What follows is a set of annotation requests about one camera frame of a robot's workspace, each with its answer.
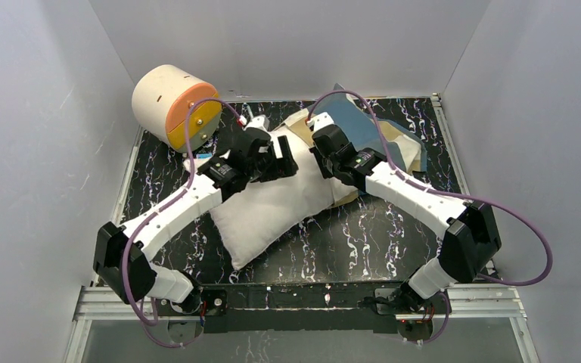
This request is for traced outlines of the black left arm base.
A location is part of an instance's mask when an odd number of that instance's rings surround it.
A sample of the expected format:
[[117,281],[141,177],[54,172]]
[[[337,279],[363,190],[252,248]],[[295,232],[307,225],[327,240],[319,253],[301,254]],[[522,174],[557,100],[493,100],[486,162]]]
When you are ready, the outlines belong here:
[[156,300],[157,314],[166,321],[166,332],[174,343],[192,343],[204,333],[208,318],[221,317],[228,308],[224,284],[195,287],[184,302]]

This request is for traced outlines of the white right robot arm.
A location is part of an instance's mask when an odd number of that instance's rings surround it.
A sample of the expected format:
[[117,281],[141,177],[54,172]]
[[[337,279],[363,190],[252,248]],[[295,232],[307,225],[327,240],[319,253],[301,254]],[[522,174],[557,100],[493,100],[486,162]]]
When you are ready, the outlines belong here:
[[442,241],[437,257],[417,268],[393,294],[396,304],[416,309],[456,283],[472,282],[502,246],[492,207],[441,196],[425,183],[393,170],[387,158],[366,147],[356,150],[343,130],[315,131],[311,152],[325,178],[379,197],[416,218]]

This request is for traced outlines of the white pillow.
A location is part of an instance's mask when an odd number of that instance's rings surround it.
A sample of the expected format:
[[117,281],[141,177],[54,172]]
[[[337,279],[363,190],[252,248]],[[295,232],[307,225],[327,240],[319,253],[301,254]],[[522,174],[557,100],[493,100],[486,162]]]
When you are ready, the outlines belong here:
[[250,183],[210,210],[236,270],[252,262],[304,219],[357,198],[358,190],[354,187],[322,176],[309,151],[312,133],[306,125],[307,114],[307,110],[298,111],[271,131],[273,136],[287,137],[298,165],[295,175]]

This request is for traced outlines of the blue beige white pillowcase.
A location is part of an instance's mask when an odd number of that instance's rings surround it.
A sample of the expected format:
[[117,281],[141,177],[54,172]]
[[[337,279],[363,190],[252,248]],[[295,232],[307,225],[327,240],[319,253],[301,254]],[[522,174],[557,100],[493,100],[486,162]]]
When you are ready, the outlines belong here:
[[[289,182],[281,188],[281,195],[289,197],[292,202],[303,202],[310,210],[322,211],[335,206],[347,204],[362,195],[352,186],[343,185],[337,179],[324,179],[309,152],[312,146],[312,131],[306,125],[306,118],[312,108],[303,107],[288,116],[279,131],[292,132],[300,143],[291,147],[293,155],[298,158],[298,181]],[[366,147],[383,152],[379,133],[371,115],[353,101],[353,96],[337,93],[326,97],[319,103],[316,114],[328,113],[357,150]],[[393,162],[408,174],[427,171],[427,155],[424,143],[397,122],[378,118],[381,131],[387,141],[389,154]]]

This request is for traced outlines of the round cream drawer cabinet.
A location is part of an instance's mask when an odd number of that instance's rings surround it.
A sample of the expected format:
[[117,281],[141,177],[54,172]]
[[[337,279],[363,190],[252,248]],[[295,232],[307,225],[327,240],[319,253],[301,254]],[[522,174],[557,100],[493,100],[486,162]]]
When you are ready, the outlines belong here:
[[[143,129],[179,153],[185,153],[185,117],[204,98],[218,98],[216,88],[171,64],[147,72],[135,85],[132,111]],[[196,107],[188,124],[190,146],[196,150],[219,127],[222,105],[206,102]]]

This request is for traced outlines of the aluminium table frame rail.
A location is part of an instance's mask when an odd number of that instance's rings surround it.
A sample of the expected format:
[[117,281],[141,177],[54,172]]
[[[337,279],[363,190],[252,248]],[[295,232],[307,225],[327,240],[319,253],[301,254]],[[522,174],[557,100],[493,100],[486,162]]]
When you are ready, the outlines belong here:
[[102,281],[82,290],[68,362],[535,362],[527,314],[513,287],[458,285],[427,318],[359,307],[393,290],[432,257],[431,231],[373,197],[330,209],[292,228],[235,271],[209,216],[157,254],[205,286],[204,326],[159,304],[162,348]]

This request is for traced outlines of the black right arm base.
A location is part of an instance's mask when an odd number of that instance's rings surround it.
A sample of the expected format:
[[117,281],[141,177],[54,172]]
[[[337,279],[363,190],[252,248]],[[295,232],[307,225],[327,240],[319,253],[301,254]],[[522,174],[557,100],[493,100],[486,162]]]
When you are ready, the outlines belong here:
[[446,329],[452,307],[446,291],[422,298],[406,282],[396,289],[380,287],[365,296],[358,307],[368,308],[377,315],[414,315],[398,318],[398,333],[402,340],[422,346],[435,341]]

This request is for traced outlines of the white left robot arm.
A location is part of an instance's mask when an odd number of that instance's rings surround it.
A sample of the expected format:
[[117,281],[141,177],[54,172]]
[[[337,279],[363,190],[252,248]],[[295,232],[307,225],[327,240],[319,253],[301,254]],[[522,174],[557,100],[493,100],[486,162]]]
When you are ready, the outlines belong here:
[[286,135],[240,130],[227,150],[192,163],[186,184],[152,209],[120,226],[108,222],[100,227],[94,271],[125,304],[144,298],[183,303],[196,284],[187,273],[153,264],[157,252],[248,184],[289,178],[297,171]]

